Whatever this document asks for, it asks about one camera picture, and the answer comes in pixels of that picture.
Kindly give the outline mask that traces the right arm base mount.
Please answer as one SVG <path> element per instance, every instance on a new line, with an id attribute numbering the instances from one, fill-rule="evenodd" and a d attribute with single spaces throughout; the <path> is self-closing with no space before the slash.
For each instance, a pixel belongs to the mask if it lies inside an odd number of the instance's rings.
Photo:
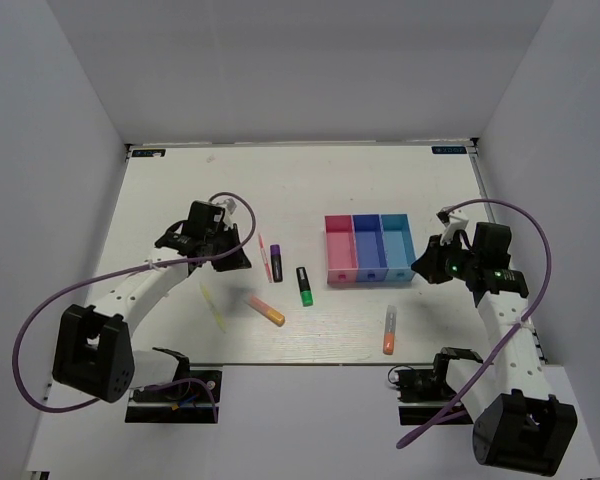
<path id="1" fill-rule="evenodd" d="M 482 364 L 473 350 L 444 347 L 431 365 L 397 365 L 387 373 L 390 388 L 398 394 L 401 426 L 419 426 L 429 421 L 456 394 L 446 382 L 451 361 L 468 360 Z"/>

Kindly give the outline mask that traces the yellow cap orange highlighter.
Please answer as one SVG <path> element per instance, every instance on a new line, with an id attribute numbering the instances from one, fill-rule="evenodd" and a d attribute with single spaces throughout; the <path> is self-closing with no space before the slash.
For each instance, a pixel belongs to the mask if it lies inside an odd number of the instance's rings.
<path id="1" fill-rule="evenodd" d="M 247 300 L 247 304 L 274 325 L 278 327 L 284 325 L 285 316 L 258 297 L 251 295 Z"/>

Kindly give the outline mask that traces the yellow thin pen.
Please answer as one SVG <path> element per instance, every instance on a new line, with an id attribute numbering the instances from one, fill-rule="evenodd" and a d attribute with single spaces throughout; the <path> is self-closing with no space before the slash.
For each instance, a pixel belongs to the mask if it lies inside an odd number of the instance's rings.
<path id="1" fill-rule="evenodd" d="M 225 323 L 224 316 L 220 312 L 220 310 L 217 308 L 217 306 L 215 305 L 214 300 L 213 300 L 209 290 L 202 282 L 199 283 L 199 288 L 200 288 L 201 294 L 202 294 L 203 298 L 205 299 L 205 302 L 216 322 L 216 325 L 218 326 L 218 328 L 220 329 L 220 331 L 222 333 L 226 334 L 227 329 L 226 329 L 226 323 Z"/>

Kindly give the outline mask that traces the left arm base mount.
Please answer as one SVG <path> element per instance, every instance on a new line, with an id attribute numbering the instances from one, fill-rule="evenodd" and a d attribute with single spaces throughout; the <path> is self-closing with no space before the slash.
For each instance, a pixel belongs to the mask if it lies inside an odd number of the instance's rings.
<path id="1" fill-rule="evenodd" d="M 219 419 L 223 371 L 190 368 L 197 382 L 164 390 L 134 390 L 127 403 L 127 424 L 216 424 Z"/>

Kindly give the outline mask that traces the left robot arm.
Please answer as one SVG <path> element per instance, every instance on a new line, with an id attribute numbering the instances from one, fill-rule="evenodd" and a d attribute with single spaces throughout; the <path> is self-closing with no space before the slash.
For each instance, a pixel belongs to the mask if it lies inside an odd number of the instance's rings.
<path id="1" fill-rule="evenodd" d="M 187 218 L 155 241 L 140 270 L 90 305 L 69 306 L 60 321 L 53 379 L 109 403 L 129 390 L 159 388 L 171 399 L 185 396 L 192 378 L 188 357 L 164 347 L 136 350 L 132 336 L 154 307 L 201 266 L 210 264 L 217 272 L 250 268 L 231 218 L 238 201 L 193 202 Z"/>

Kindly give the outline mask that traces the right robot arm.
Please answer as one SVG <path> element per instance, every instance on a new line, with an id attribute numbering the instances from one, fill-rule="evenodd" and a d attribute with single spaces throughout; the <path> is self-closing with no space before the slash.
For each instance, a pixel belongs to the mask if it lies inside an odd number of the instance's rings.
<path id="1" fill-rule="evenodd" d="M 560 402 L 543 372 L 530 322 L 526 280 L 509 267 L 509 227 L 479 222 L 466 240 L 467 222 L 443 219 L 411 268 L 430 284 L 462 281 L 473 296 L 492 349 L 486 359 L 449 350 L 449 363 L 431 374 L 433 390 L 462 404 L 472 422 L 476 461 L 554 476 L 577 427 L 575 408 Z"/>

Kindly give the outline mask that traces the red thin pen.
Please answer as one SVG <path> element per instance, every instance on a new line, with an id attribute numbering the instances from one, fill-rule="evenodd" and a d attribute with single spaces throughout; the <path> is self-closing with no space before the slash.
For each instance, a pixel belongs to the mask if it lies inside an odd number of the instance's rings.
<path id="1" fill-rule="evenodd" d="M 259 243 L 259 249 L 260 249 L 260 253 L 261 253 L 261 257 L 263 260 L 263 265 L 265 268 L 265 273 L 267 276 L 267 280 L 269 283 L 273 283 L 273 277 L 272 277 L 272 271 L 271 271 L 271 267 L 270 267 L 270 263 L 269 263 L 269 258 L 266 252 L 266 248 L 265 248 L 265 244 L 263 241 L 263 238 L 261 236 L 260 233 L 258 233 L 258 243 Z"/>

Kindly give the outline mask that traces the purple cap black highlighter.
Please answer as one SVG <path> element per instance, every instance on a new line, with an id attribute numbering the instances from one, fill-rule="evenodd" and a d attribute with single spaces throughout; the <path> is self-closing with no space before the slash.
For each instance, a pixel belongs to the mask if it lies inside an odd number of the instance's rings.
<path id="1" fill-rule="evenodd" d="M 274 283 L 281 283 L 283 277 L 282 255 L 278 244 L 270 246 L 271 272 Z"/>

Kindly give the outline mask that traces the green cap black highlighter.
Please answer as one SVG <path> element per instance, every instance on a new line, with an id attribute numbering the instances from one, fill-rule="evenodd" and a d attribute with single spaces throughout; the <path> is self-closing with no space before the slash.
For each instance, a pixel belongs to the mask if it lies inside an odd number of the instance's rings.
<path id="1" fill-rule="evenodd" d="M 304 307 L 310 307 L 313 305 L 313 296 L 307 271 L 304 267 L 296 268 L 296 277 L 300 292 L 300 298 Z"/>

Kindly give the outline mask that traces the orange cap clear highlighter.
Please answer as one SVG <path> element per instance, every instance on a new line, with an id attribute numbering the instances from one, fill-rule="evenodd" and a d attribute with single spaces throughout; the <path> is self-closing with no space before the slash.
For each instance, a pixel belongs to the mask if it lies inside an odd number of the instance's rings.
<path id="1" fill-rule="evenodd" d="M 392 355 L 395 345 L 395 331 L 397 320 L 397 308 L 389 305 L 385 315 L 385 327 L 383 336 L 382 352 L 384 355 Z"/>

